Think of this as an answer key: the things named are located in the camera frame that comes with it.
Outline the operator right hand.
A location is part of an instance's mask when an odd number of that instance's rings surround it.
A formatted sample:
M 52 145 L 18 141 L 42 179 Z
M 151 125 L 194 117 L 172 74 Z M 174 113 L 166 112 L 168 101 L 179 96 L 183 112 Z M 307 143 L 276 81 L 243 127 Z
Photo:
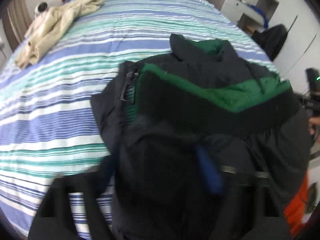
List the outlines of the operator right hand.
M 320 125 L 320 117 L 314 116 L 310 117 L 308 120 L 309 124 L 309 132 L 311 135 L 314 135 L 316 133 L 315 127 Z

